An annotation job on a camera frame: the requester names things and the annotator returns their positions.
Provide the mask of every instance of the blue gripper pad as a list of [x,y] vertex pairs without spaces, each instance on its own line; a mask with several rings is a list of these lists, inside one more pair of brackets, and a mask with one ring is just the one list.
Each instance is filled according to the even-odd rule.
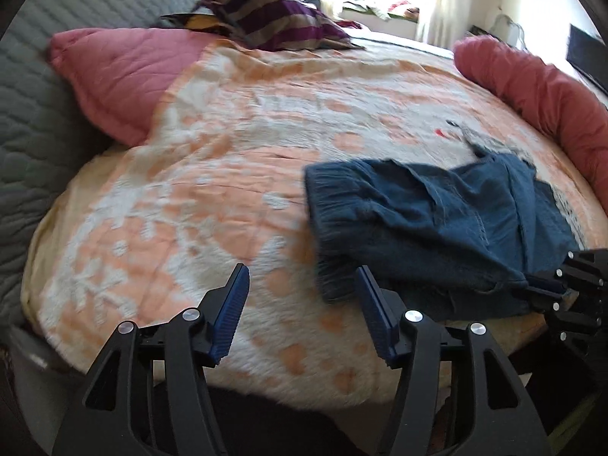
[[405,306],[402,304],[399,295],[379,288],[367,266],[362,266],[356,271],[355,292],[361,302],[363,316],[376,348],[376,353],[390,366],[397,358],[395,347],[399,342],[400,315],[395,316],[384,294],[392,293],[396,295],[403,310],[405,310]]
[[234,339],[236,326],[241,318],[242,308],[249,293],[249,269],[247,266],[237,266],[226,284],[228,292],[222,304],[217,318],[213,323],[213,344],[209,350],[209,356],[214,359],[215,364],[228,355],[230,345]]

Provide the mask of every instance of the pink pillow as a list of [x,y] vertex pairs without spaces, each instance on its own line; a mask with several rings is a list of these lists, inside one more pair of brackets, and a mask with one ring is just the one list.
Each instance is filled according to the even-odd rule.
[[52,37],[49,59],[87,118],[133,147],[148,138],[163,92],[218,38],[182,29],[76,29]]
[[490,36],[457,42],[454,61],[467,79],[557,142],[608,214],[608,111],[593,92],[539,57]]

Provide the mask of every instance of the windowsill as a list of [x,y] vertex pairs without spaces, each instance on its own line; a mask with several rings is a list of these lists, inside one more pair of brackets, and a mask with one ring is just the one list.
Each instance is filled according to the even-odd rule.
[[[345,6],[342,8],[342,11],[349,11],[349,12],[357,12],[358,14],[361,15],[373,15],[375,17],[378,17],[374,12],[372,12],[371,10],[366,10],[366,11],[361,11],[361,10],[356,10],[352,7],[349,6]],[[392,14],[392,13],[388,13],[388,16],[390,17],[390,19],[395,19],[396,21],[408,21],[408,22],[414,22],[415,24],[418,23],[418,19],[412,18],[412,17],[406,17],[403,15],[396,15],[396,14]]]
[[340,17],[345,21],[357,21],[372,32],[384,33],[405,39],[416,39],[418,24],[408,19],[391,18],[382,20],[376,14],[368,12],[357,12],[350,9],[342,10]]

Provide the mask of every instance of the orange pattern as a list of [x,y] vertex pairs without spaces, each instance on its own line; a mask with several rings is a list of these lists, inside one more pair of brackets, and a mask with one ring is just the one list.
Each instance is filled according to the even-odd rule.
[[[359,305],[326,305],[315,289],[302,169],[353,157],[472,162],[453,124],[525,149],[539,177],[565,193],[587,245],[608,244],[608,219],[566,156],[447,59],[373,43],[266,53],[218,42],[166,91],[155,122],[90,206],[43,292],[41,327],[83,371],[119,322],[166,321],[224,285],[241,261],[250,294],[210,383],[298,407],[392,398],[399,372],[376,357]],[[543,322],[488,325],[511,352]]]

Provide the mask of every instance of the gray fabric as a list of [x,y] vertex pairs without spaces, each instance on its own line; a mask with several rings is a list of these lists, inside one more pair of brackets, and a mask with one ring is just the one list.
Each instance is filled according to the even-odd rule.
[[32,234],[109,139],[87,122],[45,61],[49,38],[82,27],[148,27],[196,0],[26,0],[0,41],[0,325],[23,321],[19,293]]
[[32,438],[51,454],[63,416],[80,384],[36,366],[19,351],[10,351],[14,393]]

